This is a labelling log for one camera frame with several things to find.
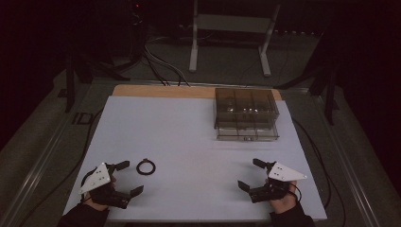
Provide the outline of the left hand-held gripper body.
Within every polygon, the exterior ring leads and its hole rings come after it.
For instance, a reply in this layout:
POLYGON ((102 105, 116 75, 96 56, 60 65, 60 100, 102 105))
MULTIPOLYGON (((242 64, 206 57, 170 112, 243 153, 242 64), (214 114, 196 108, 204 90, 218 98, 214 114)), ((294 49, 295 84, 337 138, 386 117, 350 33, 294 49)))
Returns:
POLYGON ((112 176, 116 164, 101 163, 97 168, 88 172, 81 182, 78 193, 84 199, 84 193, 90 191, 94 202, 108 206, 126 209, 131 196, 117 192, 112 185, 112 176))

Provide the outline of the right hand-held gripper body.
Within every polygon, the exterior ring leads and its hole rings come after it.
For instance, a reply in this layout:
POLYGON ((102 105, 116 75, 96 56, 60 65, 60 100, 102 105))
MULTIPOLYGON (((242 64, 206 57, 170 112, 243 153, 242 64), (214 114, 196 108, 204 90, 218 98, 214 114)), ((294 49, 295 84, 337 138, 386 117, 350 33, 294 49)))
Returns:
POLYGON ((273 162, 267 163, 268 181, 260 187, 251 188, 248 192, 253 203, 282 199, 288 192, 289 183, 305 180, 306 175, 288 166, 273 162))

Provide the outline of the clear plastic drawer box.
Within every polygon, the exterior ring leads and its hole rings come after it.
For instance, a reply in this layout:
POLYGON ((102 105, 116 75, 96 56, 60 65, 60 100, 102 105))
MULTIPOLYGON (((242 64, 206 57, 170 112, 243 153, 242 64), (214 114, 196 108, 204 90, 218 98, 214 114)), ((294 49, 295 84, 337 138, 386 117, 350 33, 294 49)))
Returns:
POLYGON ((279 116, 272 90, 217 88, 215 90, 217 139, 261 142, 279 138, 279 116))

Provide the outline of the person's left hand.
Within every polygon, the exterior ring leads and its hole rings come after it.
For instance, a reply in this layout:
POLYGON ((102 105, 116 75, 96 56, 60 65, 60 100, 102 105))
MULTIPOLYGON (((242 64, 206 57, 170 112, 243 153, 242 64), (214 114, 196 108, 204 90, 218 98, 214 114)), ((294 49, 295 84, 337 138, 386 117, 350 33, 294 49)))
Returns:
POLYGON ((94 202, 90 191, 84 193, 84 199, 81 201, 81 203, 88 205, 97 211, 104 211, 109 208, 108 205, 99 204, 99 203, 94 202))

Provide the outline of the person's right hand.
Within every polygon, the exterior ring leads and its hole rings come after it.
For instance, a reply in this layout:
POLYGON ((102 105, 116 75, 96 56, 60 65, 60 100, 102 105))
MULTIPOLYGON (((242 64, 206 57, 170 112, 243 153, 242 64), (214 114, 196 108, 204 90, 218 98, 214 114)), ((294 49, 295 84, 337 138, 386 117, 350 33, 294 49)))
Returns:
POLYGON ((280 200, 269 201, 269 204, 275 214, 282 214, 292 209, 297 203, 297 196, 295 191, 297 189, 296 182, 289 183, 289 192, 280 200))

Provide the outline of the white table mat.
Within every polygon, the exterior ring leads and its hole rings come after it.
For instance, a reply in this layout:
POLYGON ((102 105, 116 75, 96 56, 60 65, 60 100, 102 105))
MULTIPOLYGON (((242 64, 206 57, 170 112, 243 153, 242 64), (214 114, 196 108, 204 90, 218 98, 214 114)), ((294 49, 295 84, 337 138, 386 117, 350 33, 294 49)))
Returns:
POLYGON ((326 217, 288 106, 277 104, 279 138, 272 142, 220 141, 209 98, 111 96, 79 170, 130 161, 116 173, 116 187, 144 186, 111 221, 250 222, 268 219, 270 206, 253 203, 237 181, 262 185, 265 170, 253 159, 278 162, 306 175, 298 183, 301 205, 315 220, 326 217))

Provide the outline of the black tripod stand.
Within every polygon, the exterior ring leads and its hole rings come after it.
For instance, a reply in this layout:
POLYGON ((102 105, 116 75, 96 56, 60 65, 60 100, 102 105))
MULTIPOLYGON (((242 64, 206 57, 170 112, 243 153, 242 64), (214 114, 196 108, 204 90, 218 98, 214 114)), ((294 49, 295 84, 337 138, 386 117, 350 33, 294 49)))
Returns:
POLYGON ((286 83, 274 86, 274 89, 286 90, 296 84, 301 83, 307 79, 314 78, 312 84, 308 88, 308 92, 312 96, 319 96, 323 91, 326 91, 324 102, 324 116, 330 125, 334 124, 333 110, 335 109, 335 87, 337 80, 337 73, 340 64, 336 61, 326 61, 325 63, 313 67, 312 69, 305 70, 302 75, 292 79, 286 83))
POLYGON ((88 54, 78 52, 70 53, 65 58, 65 73, 66 73, 66 107, 65 111, 69 113, 76 100, 76 89, 75 89, 75 76, 78 76, 84 83, 90 83, 93 79, 90 73, 90 66, 105 73, 112 79, 128 81, 128 78, 122 77, 112 69, 102 65, 99 61, 96 61, 93 57, 88 54))

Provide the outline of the white metal stand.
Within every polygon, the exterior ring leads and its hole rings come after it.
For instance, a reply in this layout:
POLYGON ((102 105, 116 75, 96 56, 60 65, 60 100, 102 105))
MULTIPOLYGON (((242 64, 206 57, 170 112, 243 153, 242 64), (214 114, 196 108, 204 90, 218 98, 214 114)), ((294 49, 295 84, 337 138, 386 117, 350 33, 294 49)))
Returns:
POLYGON ((198 31, 200 29, 213 31, 251 32, 263 33, 265 35, 264 42, 258 47, 258 56, 263 75, 265 77, 270 77, 271 70, 268 62, 267 50, 280 8, 281 5, 276 4, 272 10, 271 16, 268 18, 204 14, 199 13, 199 0, 193 0, 192 47, 189 60, 189 71, 197 71, 199 52, 198 31))

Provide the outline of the dark device with red light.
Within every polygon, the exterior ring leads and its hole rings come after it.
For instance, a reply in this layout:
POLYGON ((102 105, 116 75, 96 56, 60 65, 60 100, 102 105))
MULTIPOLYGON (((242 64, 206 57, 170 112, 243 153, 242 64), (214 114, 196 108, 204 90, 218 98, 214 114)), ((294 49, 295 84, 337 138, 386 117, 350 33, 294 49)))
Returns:
POLYGON ((138 26, 144 22, 146 14, 146 0, 129 0, 131 23, 138 26))

